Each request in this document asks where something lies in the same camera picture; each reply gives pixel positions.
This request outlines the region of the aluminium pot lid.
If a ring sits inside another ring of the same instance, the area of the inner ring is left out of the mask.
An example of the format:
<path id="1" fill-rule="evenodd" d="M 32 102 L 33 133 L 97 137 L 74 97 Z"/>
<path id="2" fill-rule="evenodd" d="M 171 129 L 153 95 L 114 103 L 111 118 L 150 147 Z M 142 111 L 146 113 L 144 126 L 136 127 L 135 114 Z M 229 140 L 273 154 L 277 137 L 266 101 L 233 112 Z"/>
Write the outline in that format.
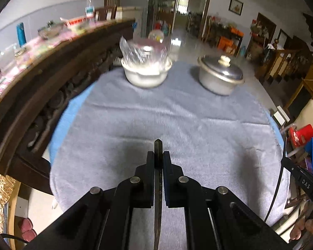
<path id="1" fill-rule="evenodd" d="M 236 65 L 230 63 L 231 59 L 228 56 L 200 56 L 198 65 L 210 75 L 231 84 L 243 84 L 245 78 L 242 70 Z"/>

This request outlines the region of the small white step stool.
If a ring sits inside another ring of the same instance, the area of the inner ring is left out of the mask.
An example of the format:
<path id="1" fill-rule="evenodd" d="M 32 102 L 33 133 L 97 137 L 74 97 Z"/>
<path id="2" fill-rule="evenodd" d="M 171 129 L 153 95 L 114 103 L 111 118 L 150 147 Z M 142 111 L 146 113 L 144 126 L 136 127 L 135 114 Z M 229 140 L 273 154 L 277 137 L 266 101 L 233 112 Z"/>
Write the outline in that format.
<path id="1" fill-rule="evenodd" d="M 290 121 L 289 116 L 281 106 L 277 106 L 277 110 L 273 113 L 272 118 L 279 125 L 279 127 L 283 127 Z"/>

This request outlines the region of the aluminium pot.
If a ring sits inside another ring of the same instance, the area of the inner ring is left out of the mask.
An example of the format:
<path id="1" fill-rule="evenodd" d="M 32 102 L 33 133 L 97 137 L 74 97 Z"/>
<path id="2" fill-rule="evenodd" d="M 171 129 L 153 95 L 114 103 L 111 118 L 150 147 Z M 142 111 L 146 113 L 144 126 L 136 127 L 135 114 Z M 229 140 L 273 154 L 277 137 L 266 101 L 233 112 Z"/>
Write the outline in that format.
<path id="1" fill-rule="evenodd" d="M 199 82 L 207 90 L 222 96 L 228 96 L 232 94 L 237 86 L 243 85 L 245 79 L 233 80 L 229 79 L 204 64 L 200 65 L 199 70 Z"/>

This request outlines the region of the white ceramic pot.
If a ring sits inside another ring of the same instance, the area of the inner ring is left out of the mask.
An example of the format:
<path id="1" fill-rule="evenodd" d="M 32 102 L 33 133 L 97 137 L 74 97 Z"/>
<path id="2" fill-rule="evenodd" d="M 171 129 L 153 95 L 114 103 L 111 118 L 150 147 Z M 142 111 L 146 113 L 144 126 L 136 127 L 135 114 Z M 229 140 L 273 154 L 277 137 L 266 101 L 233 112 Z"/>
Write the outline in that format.
<path id="1" fill-rule="evenodd" d="M 168 57 L 165 65 L 154 63 L 152 65 L 139 67 L 128 65 L 121 59 L 122 67 L 127 80 L 134 86 L 144 89 L 155 88 L 161 85 L 167 78 L 168 71 L 172 68 L 173 61 Z"/>

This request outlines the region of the clear plastic bag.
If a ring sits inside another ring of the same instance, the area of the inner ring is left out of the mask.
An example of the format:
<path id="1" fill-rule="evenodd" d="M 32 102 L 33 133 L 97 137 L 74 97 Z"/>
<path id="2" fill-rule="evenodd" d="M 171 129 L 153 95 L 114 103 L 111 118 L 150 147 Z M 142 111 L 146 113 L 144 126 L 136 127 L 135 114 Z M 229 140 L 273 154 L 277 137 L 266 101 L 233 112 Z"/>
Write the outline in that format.
<path id="1" fill-rule="evenodd" d="M 126 65 L 147 66 L 167 62 L 168 50 L 165 44 L 149 38 L 126 40 L 120 38 L 119 47 Z"/>

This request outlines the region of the grey towel cloth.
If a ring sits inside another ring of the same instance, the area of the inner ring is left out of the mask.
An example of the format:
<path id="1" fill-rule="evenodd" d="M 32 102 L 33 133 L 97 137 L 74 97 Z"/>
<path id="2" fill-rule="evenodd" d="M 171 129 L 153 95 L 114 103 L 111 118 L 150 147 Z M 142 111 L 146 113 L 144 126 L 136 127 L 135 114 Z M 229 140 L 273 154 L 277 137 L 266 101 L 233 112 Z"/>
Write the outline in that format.
<path id="1" fill-rule="evenodd" d="M 225 186 L 268 225 L 283 215 L 290 175 L 269 112 L 244 85 L 216 95 L 199 68 L 173 64 L 158 87 L 130 84 L 122 68 L 103 74 L 79 109 L 50 168 L 50 188 L 68 210 L 90 188 L 116 187 L 160 139 L 173 164 L 202 186 Z"/>

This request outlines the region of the clear water bottle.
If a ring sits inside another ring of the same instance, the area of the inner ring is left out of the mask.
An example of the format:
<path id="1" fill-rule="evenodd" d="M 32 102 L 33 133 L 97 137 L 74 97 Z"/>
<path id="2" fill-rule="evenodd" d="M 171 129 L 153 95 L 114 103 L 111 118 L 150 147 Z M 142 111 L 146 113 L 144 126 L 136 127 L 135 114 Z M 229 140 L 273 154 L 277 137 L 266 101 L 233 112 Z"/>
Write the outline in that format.
<path id="1" fill-rule="evenodd" d="M 87 18 L 88 23 L 95 22 L 94 12 L 95 12 L 95 7 L 94 7 L 93 0 L 87 0 L 87 5 L 85 7 L 85 17 Z"/>

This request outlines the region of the framed wall picture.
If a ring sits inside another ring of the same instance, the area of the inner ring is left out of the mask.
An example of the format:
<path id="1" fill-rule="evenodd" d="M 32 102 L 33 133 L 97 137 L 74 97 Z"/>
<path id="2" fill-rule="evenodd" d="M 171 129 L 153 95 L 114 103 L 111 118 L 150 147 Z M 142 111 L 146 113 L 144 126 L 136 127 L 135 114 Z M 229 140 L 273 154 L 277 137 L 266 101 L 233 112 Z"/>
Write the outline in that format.
<path id="1" fill-rule="evenodd" d="M 228 10 L 234 14 L 241 16 L 243 10 L 243 2 L 239 0 L 230 0 Z"/>

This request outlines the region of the dark chopstick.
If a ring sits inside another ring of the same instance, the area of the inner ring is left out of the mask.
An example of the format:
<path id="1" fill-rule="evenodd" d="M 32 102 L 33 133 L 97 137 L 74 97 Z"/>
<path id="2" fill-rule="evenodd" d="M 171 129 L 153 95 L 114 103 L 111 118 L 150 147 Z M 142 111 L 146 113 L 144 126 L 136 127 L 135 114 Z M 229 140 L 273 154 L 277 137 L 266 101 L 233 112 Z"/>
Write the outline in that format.
<path id="1" fill-rule="evenodd" d="M 163 187 L 163 143 L 160 139 L 157 139 L 154 142 L 154 165 L 155 165 L 154 250 L 158 250 L 161 231 L 162 187 Z"/>

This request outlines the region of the blue table cover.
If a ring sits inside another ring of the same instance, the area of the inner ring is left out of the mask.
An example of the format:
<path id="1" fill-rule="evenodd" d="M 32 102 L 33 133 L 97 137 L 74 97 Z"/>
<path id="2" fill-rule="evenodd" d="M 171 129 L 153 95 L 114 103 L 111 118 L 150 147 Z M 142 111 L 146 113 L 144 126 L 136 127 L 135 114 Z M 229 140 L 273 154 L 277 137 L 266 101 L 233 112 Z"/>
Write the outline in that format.
<path id="1" fill-rule="evenodd" d="M 95 84 L 91 84 L 87 87 L 82 93 L 77 95 L 75 98 L 72 98 L 68 102 L 68 106 L 61 115 L 60 120 L 58 121 L 57 126 L 54 129 L 54 133 L 48 145 L 50 165 L 53 164 L 56 154 L 63 143 L 71 124 L 73 123 L 79 109 L 85 102 L 86 98 L 89 96 L 93 90 Z"/>

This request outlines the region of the red plastic stool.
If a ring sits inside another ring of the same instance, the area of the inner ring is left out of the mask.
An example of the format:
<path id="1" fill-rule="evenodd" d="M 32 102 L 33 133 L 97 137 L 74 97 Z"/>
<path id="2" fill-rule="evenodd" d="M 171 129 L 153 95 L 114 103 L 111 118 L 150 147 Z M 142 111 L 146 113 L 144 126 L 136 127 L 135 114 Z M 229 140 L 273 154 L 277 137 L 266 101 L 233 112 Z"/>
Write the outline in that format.
<path id="1" fill-rule="evenodd" d="M 313 138 L 313 127 L 311 124 L 307 124 L 301 129 L 297 129 L 296 126 L 292 126 L 289 129 L 289 139 L 294 148 L 306 145 L 312 138 Z"/>

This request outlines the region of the dark wooden sideboard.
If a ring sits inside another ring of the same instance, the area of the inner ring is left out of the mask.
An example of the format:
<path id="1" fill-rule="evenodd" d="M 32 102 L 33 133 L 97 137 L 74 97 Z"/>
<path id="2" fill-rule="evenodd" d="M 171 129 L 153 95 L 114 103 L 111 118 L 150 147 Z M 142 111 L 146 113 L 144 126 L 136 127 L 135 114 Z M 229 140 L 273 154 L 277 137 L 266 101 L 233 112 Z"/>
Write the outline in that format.
<path id="1" fill-rule="evenodd" d="M 121 57 L 119 41 L 133 37 L 133 19 L 109 20 L 37 58 L 0 95 L 0 174 L 50 194 L 43 156 L 71 99 Z"/>

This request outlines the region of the blue thermos bottle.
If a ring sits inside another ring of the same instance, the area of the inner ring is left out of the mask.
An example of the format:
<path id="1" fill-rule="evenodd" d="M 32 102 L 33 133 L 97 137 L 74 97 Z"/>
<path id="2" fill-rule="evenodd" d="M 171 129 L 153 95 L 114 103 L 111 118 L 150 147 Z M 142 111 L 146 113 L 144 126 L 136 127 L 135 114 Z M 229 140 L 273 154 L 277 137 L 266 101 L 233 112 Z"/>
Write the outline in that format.
<path id="1" fill-rule="evenodd" d="M 23 23 L 19 23 L 16 25 L 16 33 L 17 33 L 19 46 L 22 47 L 27 42 Z"/>

